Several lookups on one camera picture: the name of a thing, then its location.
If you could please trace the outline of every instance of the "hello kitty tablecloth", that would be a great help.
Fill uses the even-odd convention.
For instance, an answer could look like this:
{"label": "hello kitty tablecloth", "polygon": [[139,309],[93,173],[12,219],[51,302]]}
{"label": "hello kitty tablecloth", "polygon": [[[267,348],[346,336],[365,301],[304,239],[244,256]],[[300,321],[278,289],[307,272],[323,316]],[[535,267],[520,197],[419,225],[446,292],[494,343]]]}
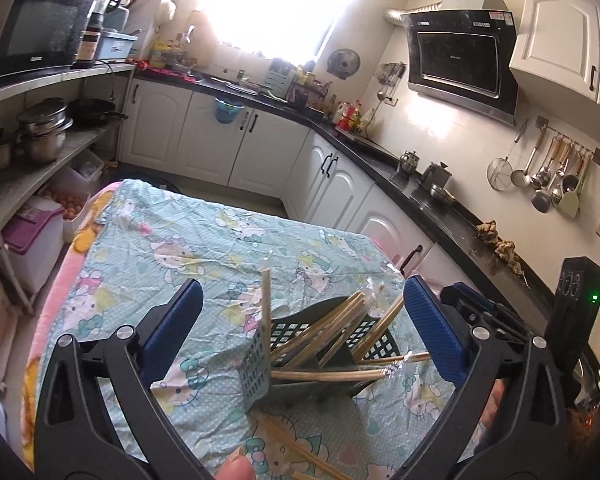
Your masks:
{"label": "hello kitty tablecloth", "polygon": [[[290,478],[293,471],[321,476],[245,414],[237,365],[260,320],[264,267],[271,268],[273,317],[347,296],[369,277],[384,282],[373,313],[381,315],[404,281],[371,240],[137,180],[117,188],[94,224],[98,232],[46,338],[37,392],[61,334],[105,338],[121,324],[137,324],[187,278],[195,278],[204,290],[203,311],[164,380],[152,385],[158,402],[211,471],[243,444],[259,479]],[[403,353],[425,350],[405,311],[390,330]],[[106,381],[102,391],[125,449],[142,457]],[[403,367],[353,399],[268,411],[301,446],[351,477],[386,480],[423,439],[452,391],[435,366],[423,362]]]}

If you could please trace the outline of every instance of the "white cabinet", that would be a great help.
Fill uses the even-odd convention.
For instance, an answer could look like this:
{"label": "white cabinet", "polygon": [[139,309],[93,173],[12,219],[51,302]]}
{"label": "white cabinet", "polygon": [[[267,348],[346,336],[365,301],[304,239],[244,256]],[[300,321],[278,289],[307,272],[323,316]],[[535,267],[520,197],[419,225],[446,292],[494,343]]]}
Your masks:
{"label": "white cabinet", "polygon": [[374,183],[340,152],[334,152],[324,169],[322,184],[305,222],[344,230]]}
{"label": "white cabinet", "polygon": [[131,91],[120,160],[173,173],[191,90],[137,80]]}
{"label": "white cabinet", "polygon": [[478,290],[458,264],[438,244],[435,244],[427,252],[426,256],[410,274],[422,275],[425,280],[430,282],[430,285],[435,285],[435,288],[439,290],[457,282],[463,282],[473,290]]}
{"label": "white cabinet", "polygon": [[308,132],[306,126],[256,110],[248,121],[229,186],[280,198]]}
{"label": "white cabinet", "polygon": [[414,253],[405,265],[407,276],[433,246],[429,237],[378,186],[373,186],[347,231],[371,238],[397,267],[413,250],[422,246],[422,250]]}
{"label": "white cabinet", "polygon": [[173,173],[226,186],[253,110],[229,124],[216,120],[216,99],[195,93],[184,119]]}
{"label": "white cabinet", "polygon": [[309,133],[282,193],[282,203],[292,220],[304,222],[335,152],[319,134]]}
{"label": "white cabinet", "polygon": [[595,100],[600,70],[596,6],[580,0],[525,0],[509,66]]}

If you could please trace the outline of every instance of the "microwave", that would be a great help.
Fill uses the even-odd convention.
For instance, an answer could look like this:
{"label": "microwave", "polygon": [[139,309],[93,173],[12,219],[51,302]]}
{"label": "microwave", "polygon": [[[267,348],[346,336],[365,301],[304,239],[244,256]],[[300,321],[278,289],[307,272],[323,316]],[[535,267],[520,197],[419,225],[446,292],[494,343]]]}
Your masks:
{"label": "microwave", "polygon": [[69,67],[95,0],[0,0],[0,77]]}
{"label": "microwave", "polygon": [[510,12],[432,10],[403,14],[409,88],[515,125],[518,83]]}

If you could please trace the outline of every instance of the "purple lid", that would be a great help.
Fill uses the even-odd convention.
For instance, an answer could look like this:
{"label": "purple lid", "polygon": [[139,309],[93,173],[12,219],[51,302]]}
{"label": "purple lid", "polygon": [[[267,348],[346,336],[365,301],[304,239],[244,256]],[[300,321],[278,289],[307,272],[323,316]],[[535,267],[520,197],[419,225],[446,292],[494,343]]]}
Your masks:
{"label": "purple lid", "polygon": [[2,230],[2,238],[9,250],[16,254],[26,254],[40,231],[53,217],[62,214],[62,208],[38,209],[38,206],[57,206],[51,200],[27,200],[16,215]]}

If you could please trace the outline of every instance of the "metal shelf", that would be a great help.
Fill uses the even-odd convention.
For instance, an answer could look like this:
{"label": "metal shelf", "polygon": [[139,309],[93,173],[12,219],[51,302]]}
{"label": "metal shelf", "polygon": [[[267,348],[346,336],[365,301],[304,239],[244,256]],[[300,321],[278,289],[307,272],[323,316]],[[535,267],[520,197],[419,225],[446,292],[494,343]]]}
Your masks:
{"label": "metal shelf", "polygon": [[113,70],[113,72],[115,73],[129,72],[130,70],[133,70],[135,68],[134,65],[127,63],[110,63],[110,66],[111,69],[109,69],[107,65],[101,64],[98,66],[94,66],[93,68],[67,70],[66,72],[62,72],[59,74],[46,75],[36,79],[30,79],[22,81],[20,83],[14,83],[12,85],[3,86],[2,88],[0,88],[0,101],[4,101],[9,97],[22,94],[23,92],[28,92],[35,88],[53,85],[61,81],[70,81],[71,79],[82,79],[83,77],[106,74],[107,72],[111,72],[111,70]]}
{"label": "metal shelf", "polygon": [[104,133],[118,127],[119,121],[89,129],[69,129],[62,151],[55,161],[44,166],[20,158],[0,173],[0,230],[16,211],[54,173],[69,163],[78,153],[93,144]]}

